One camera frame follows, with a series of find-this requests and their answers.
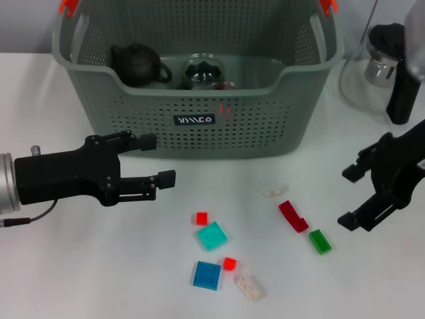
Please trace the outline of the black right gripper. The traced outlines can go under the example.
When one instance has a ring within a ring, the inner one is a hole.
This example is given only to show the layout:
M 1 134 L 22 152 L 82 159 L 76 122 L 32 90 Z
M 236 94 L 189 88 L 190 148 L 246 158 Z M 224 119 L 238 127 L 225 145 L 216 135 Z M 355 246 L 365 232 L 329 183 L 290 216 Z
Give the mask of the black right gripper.
M 371 231 L 397 209 L 409 205 L 414 188 L 424 179 L 419 163 L 424 160 L 424 122 L 401 136 L 384 134 L 377 142 L 361 150 L 354 164 L 343 170 L 350 182 L 362 179 L 367 171 L 375 194 L 354 212 L 337 219 L 338 224 L 354 231 Z

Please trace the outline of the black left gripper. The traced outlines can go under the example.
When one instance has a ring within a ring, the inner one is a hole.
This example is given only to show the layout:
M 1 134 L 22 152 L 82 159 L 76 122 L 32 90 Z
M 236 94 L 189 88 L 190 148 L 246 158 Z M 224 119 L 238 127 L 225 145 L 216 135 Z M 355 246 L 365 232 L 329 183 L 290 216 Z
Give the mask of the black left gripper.
M 154 201 L 158 189 L 175 187 L 176 171 L 120 178 L 118 155 L 156 147 L 155 134 L 136 136 L 131 130 L 124 130 L 106 136 L 88 136 L 76 150 L 17 158 L 15 175 L 19 200 L 23 205 L 30 205 L 87 195 L 106 207 L 123 202 Z

